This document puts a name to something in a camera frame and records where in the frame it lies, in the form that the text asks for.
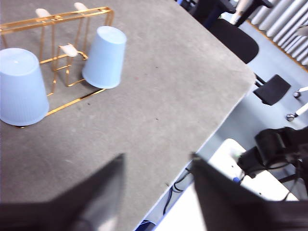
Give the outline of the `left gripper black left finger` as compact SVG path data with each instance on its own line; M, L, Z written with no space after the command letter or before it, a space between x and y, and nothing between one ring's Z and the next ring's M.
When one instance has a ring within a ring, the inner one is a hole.
M125 181L125 155L45 202L2 203L2 231L113 231Z

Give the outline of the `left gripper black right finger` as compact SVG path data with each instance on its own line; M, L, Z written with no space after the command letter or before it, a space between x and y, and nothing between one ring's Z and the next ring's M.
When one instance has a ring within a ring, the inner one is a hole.
M308 202L269 201L227 178L196 153L191 172L209 231L306 231Z

